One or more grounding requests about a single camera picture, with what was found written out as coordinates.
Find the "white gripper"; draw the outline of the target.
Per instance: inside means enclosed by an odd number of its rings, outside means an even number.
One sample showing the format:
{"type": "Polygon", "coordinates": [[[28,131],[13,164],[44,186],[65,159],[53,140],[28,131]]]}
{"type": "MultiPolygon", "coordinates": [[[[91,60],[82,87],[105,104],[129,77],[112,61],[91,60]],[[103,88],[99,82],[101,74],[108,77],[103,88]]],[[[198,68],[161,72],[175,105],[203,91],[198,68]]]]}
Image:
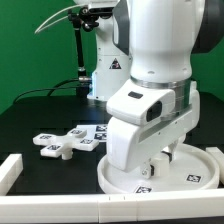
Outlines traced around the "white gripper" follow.
{"type": "MultiPolygon", "coordinates": [[[[177,140],[192,130],[199,120],[199,93],[190,92],[190,104],[179,114],[172,112],[154,119],[146,125],[134,125],[112,116],[107,129],[107,157],[118,170],[130,172],[168,146],[170,157],[178,145],[177,140]]],[[[151,161],[154,177],[167,177],[170,173],[168,155],[158,155],[151,161]]]]}

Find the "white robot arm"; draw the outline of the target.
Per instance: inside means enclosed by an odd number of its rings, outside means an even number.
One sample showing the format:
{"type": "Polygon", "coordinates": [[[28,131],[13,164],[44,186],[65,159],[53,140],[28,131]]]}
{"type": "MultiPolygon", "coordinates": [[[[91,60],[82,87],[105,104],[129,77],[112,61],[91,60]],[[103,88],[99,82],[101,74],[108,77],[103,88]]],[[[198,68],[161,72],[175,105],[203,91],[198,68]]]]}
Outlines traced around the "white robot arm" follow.
{"type": "Polygon", "coordinates": [[[224,37],[224,0],[130,0],[113,10],[115,45],[131,56],[130,78],[107,101],[111,115],[98,176],[117,177],[175,145],[199,120],[190,57],[224,37]]]}

